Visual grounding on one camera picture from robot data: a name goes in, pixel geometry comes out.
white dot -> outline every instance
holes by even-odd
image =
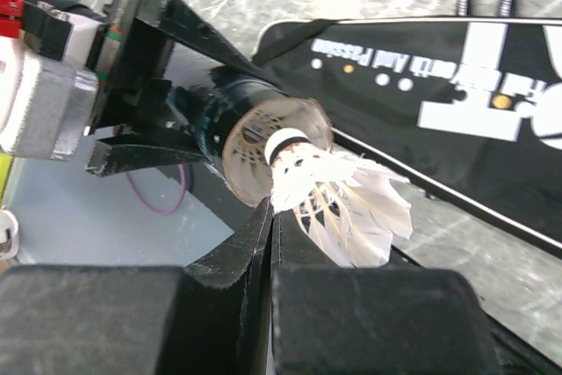
[[[320,69],[322,65],[323,63],[320,59],[313,59],[313,61],[310,62],[310,66],[312,66],[313,69]]]
[[[390,82],[390,76],[388,76],[387,74],[378,74],[377,77],[375,78],[375,83],[377,83],[381,87],[388,85],[389,82]]]
[[[522,118],[528,119],[535,114],[535,106],[526,101],[522,101],[521,103],[517,103],[515,105],[515,111]]]
[[[398,89],[401,91],[410,91],[414,87],[414,81],[410,78],[402,78],[398,81]]]

white feathers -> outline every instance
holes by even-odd
[[[283,147],[278,138],[273,146],[268,142],[266,159]],[[272,158],[275,213],[294,210],[302,230],[339,266],[385,264],[393,237],[412,234],[410,204],[390,183],[407,179],[386,167],[307,141],[290,144]]]

shuttlecock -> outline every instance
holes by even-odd
[[[279,129],[293,127],[321,148],[333,135],[328,117],[314,100],[278,97],[257,104],[230,130],[221,154],[227,186],[249,206],[271,194],[271,168],[264,157],[267,140]]]
[[[337,265],[383,265],[393,237],[412,234],[411,206],[391,186],[408,180],[388,168],[318,148],[295,128],[276,131],[264,155],[274,212],[293,210],[302,231]]]

red connector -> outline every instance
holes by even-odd
[[[24,0],[0,0],[0,37],[19,38]]]

black bag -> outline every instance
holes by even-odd
[[[562,21],[513,9],[277,22],[254,62],[316,98],[344,147],[562,256]]]

